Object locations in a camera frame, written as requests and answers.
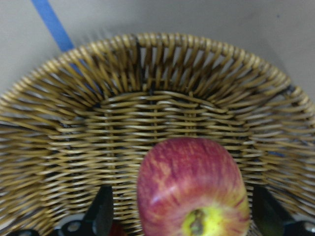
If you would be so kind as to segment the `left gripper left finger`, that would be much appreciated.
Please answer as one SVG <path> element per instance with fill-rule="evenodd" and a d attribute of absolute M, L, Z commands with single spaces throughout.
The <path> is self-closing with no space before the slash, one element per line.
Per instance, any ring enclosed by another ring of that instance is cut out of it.
<path fill-rule="evenodd" d="M 102 185 L 81 219 L 57 226 L 50 236 L 108 236 L 113 224 L 113 190 Z"/>

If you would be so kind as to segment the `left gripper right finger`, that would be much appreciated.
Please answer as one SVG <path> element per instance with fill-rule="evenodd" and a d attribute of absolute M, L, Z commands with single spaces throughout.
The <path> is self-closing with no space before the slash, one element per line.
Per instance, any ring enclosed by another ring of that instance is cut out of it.
<path fill-rule="evenodd" d="M 315 223 L 295 220 L 264 187 L 255 185 L 252 218 L 263 236 L 313 236 Z"/>

